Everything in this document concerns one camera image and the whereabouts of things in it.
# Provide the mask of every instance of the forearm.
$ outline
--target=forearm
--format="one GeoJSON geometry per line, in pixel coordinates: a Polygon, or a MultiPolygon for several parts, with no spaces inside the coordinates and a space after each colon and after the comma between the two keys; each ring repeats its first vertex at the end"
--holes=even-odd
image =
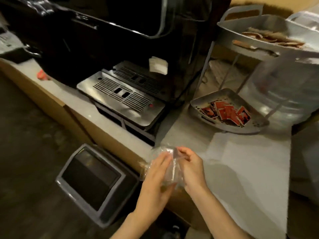
{"type": "Polygon", "coordinates": [[[197,188],[197,191],[193,193],[192,199],[215,239],[250,238],[235,223],[223,205],[208,188],[197,188]]]}
{"type": "Polygon", "coordinates": [[[111,239],[139,239],[149,225],[141,223],[134,213],[130,213],[111,239]]]}

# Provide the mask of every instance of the hand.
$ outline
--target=hand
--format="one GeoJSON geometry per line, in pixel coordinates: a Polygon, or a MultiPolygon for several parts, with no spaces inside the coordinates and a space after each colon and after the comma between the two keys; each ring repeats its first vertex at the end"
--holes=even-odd
{"type": "Polygon", "coordinates": [[[147,229],[162,213],[176,184],[162,190],[162,181],[172,156],[168,152],[161,153],[154,159],[149,168],[138,197],[136,208],[132,213],[135,220],[147,229]]]}
{"type": "Polygon", "coordinates": [[[193,197],[200,188],[208,189],[203,160],[191,149],[185,147],[177,147],[178,151],[186,156],[186,159],[180,159],[179,165],[183,172],[185,190],[193,197]]]}

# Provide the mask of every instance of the plastic bag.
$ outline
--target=plastic bag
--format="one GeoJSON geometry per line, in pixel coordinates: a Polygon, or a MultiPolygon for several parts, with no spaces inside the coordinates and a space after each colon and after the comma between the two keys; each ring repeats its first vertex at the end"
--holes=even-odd
{"type": "MultiPolygon", "coordinates": [[[[184,186],[183,175],[182,175],[181,167],[178,163],[178,160],[185,159],[185,155],[179,152],[177,148],[175,147],[160,146],[154,149],[152,153],[152,161],[156,159],[162,152],[169,152],[173,156],[173,159],[166,170],[164,180],[163,180],[163,185],[170,185],[173,183],[177,183],[176,187],[184,186]]],[[[141,166],[142,166],[142,171],[140,174],[140,180],[143,181],[145,180],[146,174],[151,166],[151,162],[141,164],[141,166]]]]}

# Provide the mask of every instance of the black coffee machine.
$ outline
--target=black coffee machine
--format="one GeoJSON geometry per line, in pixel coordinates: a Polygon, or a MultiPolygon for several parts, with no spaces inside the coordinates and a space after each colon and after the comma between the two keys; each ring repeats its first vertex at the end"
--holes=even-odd
{"type": "Polygon", "coordinates": [[[154,145],[199,78],[230,1],[0,0],[0,10],[46,73],[78,83],[99,112],[154,145]],[[150,59],[167,74],[151,72],[150,59]]]}

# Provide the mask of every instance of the white countertop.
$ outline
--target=white countertop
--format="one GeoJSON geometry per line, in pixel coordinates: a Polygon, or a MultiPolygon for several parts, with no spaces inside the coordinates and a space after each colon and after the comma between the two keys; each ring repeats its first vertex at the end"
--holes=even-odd
{"type": "MultiPolygon", "coordinates": [[[[41,68],[34,60],[12,66],[134,153],[146,161],[151,159],[150,145],[102,116],[86,96],[52,80],[38,80],[36,73],[41,68]]],[[[211,86],[201,84],[196,96],[212,91],[211,86]]],[[[265,133],[250,136],[221,133],[190,117],[187,107],[180,114],[175,113],[178,118],[161,143],[189,147],[203,158],[209,188],[244,230],[258,239],[284,239],[290,131],[281,135],[265,133]]]]}

